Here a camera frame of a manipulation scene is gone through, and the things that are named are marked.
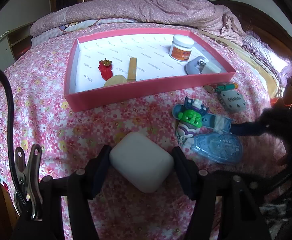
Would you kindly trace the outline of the wooden phone stand bar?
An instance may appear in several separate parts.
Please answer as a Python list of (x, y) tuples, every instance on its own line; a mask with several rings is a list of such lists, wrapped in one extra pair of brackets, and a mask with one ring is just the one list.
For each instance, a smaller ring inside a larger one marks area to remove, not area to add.
[(136, 72), (137, 72), (137, 58), (131, 57), (129, 68), (128, 68), (128, 75), (127, 75), (128, 82), (134, 82), (136, 80)]

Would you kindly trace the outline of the green white figure keychain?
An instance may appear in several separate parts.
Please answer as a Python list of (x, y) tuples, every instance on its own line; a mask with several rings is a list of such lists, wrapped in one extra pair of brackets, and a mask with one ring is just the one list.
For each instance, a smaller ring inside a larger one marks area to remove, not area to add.
[(209, 108), (200, 99), (185, 97), (183, 104), (173, 107), (172, 115), (177, 120), (176, 136), (179, 144), (184, 145), (186, 140), (194, 137), (202, 127), (202, 119)]

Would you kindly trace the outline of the yellow brown blanket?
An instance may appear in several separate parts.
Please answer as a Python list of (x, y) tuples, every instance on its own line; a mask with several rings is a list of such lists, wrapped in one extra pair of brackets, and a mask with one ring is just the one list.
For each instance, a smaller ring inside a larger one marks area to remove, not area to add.
[(202, 35), (215, 40), (218, 44), (228, 48), (236, 53), (242, 60), (248, 63), (254, 68), (259, 75), (265, 80), (267, 91), (271, 99), (282, 98), (285, 92), (285, 85), (283, 84), (279, 74), (276, 74), (274, 70), (271, 70), (265, 63), (258, 59), (254, 54), (246, 50), (244, 47), (235, 44), (232, 41), (226, 40), (222, 37), (209, 34), (206, 31), (199, 31)]

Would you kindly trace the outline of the round wooden disc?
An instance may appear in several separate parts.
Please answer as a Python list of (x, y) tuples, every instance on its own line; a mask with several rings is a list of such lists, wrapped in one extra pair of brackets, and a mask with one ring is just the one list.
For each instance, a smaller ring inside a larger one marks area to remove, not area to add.
[(124, 83), (127, 83), (126, 77), (124, 77), (123, 75), (115, 75), (109, 78), (103, 86), (108, 87), (108, 86), (114, 86), (114, 85), (121, 85)]

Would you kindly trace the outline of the blue correction tape dispenser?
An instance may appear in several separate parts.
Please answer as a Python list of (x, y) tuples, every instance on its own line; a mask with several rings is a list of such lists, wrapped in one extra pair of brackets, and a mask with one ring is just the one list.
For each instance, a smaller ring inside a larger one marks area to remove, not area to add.
[(197, 154), (219, 164), (239, 163), (243, 156), (243, 146), (237, 136), (217, 132), (196, 135), (191, 149)]

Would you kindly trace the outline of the red toy keychain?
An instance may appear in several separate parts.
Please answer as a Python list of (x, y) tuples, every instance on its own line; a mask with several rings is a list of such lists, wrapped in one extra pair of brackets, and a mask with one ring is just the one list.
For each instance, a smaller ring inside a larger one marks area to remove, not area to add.
[(98, 69), (100, 70), (101, 76), (105, 81), (109, 80), (113, 76), (112, 61), (106, 58), (99, 62)]

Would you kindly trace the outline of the pink quilted blanket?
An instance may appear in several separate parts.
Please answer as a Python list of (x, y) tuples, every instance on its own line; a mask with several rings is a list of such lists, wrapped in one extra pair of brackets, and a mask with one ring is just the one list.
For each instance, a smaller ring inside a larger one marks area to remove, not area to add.
[(32, 25), (33, 37), (64, 24), (104, 18), (129, 18), (143, 23), (184, 25), (206, 31), (236, 44), (246, 35), (238, 18), (224, 5), (207, 0), (93, 0), (40, 18)]

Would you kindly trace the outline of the light blue handle toy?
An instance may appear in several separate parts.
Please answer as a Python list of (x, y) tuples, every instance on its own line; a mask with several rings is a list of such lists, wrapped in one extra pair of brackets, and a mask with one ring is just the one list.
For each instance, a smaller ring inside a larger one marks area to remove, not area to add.
[[(180, 112), (184, 112), (186, 110), (185, 106), (183, 104), (177, 104), (173, 107), (172, 110), (172, 115), (176, 120), (180, 120), (180, 118), (178, 118), (178, 114)], [(221, 117), (221, 115), (216, 116), (215, 114), (211, 114), (211, 113), (206, 113), (203, 117), (202, 117), (202, 127), (205, 128), (210, 128), (210, 129), (214, 129), (215, 128), (215, 118), (216, 117)], [(230, 128), (231, 128), (231, 124), (233, 122), (233, 119), (224, 117), (224, 126), (221, 129), (223, 132), (229, 132)]]

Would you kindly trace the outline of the grey perforated metal block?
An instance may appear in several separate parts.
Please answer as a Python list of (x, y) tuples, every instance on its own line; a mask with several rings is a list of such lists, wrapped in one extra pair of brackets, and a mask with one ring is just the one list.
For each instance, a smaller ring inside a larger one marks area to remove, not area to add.
[(227, 113), (239, 113), (245, 111), (247, 108), (242, 94), (236, 90), (222, 91), (217, 94), (217, 98)]

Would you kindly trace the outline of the white orange jar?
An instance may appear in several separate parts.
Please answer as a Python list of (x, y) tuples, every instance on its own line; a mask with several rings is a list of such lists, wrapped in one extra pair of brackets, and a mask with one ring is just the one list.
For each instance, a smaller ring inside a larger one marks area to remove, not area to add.
[(179, 34), (174, 35), (169, 55), (177, 61), (188, 61), (194, 44), (194, 40), (189, 36)]

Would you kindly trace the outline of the white earbuds case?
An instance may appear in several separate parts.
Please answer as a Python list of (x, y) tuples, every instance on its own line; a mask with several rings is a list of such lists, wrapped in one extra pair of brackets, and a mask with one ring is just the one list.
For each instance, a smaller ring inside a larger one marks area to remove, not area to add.
[(173, 157), (139, 132), (128, 133), (110, 152), (112, 166), (143, 193), (155, 192), (174, 166)]

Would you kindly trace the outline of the green orange battery pack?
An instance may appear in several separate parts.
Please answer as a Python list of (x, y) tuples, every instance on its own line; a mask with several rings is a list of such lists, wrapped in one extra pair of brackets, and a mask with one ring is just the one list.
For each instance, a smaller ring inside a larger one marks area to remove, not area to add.
[(216, 83), (210, 85), (204, 85), (204, 90), (210, 94), (220, 93), (224, 91), (234, 90), (238, 88), (237, 83), (226, 82), (226, 83)]

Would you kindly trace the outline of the dark wooden headboard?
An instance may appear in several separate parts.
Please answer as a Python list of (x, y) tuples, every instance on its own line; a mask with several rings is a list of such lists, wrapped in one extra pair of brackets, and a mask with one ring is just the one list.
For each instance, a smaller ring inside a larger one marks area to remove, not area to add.
[(292, 58), (292, 37), (269, 15), (243, 2), (217, 0), (212, 3), (228, 7), (239, 19), (243, 31), (253, 31), (277, 55)]

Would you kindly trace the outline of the white charger plug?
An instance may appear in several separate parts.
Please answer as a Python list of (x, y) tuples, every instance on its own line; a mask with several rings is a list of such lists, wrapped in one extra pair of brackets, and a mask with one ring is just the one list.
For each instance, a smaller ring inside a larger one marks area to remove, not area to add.
[(199, 64), (199, 72), (201, 74), (219, 74), (222, 71), (221, 68), (219, 68), (217, 65), (215, 65), (211, 61), (205, 63), (204, 61), (199, 60), (198, 64)]

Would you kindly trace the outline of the metal spring clip left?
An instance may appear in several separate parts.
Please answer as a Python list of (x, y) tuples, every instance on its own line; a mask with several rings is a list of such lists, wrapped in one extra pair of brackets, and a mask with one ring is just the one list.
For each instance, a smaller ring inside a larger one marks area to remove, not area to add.
[(41, 147), (39, 144), (32, 145), (27, 163), (25, 160), (25, 152), (21, 147), (15, 149), (14, 156), (17, 182), (21, 187), (21, 196), (24, 200), (27, 200), (27, 196), (29, 196), (27, 204), (31, 204), (27, 207), (26, 204), (23, 204), (17, 192), (15, 192), (15, 207), (20, 215), (23, 211), (28, 211), (31, 219), (41, 220), (39, 214), (43, 204), (43, 198), (39, 192)]

